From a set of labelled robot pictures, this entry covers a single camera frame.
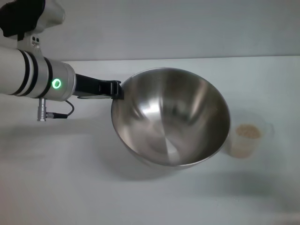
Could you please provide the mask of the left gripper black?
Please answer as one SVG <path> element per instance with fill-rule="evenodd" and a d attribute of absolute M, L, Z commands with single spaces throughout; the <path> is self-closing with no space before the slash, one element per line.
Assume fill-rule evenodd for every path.
<path fill-rule="evenodd" d="M 124 90 L 121 81 L 105 81 L 76 74 L 75 96 L 124 99 Z"/>

